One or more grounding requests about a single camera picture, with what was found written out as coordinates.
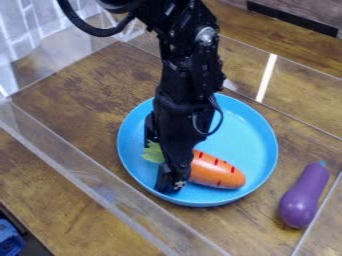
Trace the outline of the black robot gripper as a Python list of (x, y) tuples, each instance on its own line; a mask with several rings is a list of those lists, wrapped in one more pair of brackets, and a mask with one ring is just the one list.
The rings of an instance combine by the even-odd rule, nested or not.
[(214, 113), (223, 116), (214, 95), (199, 101), (177, 103), (162, 89), (157, 90), (153, 111), (145, 119), (145, 147), (159, 143), (163, 156), (158, 159), (155, 190), (163, 194), (177, 193), (191, 174), (193, 148), (213, 135), (222, 123), (210, 129)]

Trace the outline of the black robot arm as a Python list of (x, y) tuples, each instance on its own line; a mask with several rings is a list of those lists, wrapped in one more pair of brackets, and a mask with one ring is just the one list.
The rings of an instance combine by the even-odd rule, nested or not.
[(221, 111), (214, 93), (226, 76), (218, 55), (219, 27), (202, 0), (98, 0), (114, 13), (129, 12), (157, 32), (163, 63), (145, 139), (162, 148), (155, 189), (173, 193), (191, 174), (193, 148), (217, 132)]

